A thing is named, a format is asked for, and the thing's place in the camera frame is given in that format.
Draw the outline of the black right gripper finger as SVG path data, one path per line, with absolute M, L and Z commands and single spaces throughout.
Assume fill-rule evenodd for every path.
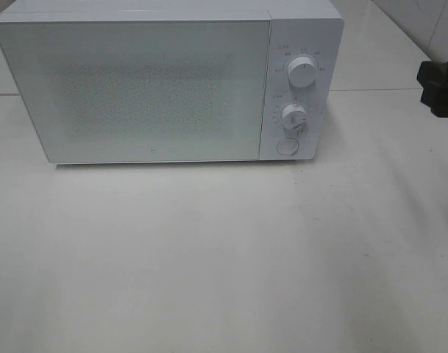
M 416 79 L 423 88 L 427 85 L 448 87 L 448 61 L 444 63 L 423 61 L 419 66 Z
M 434 116 L 448 118 L 448 88 L 425 88 L 420 101 Z

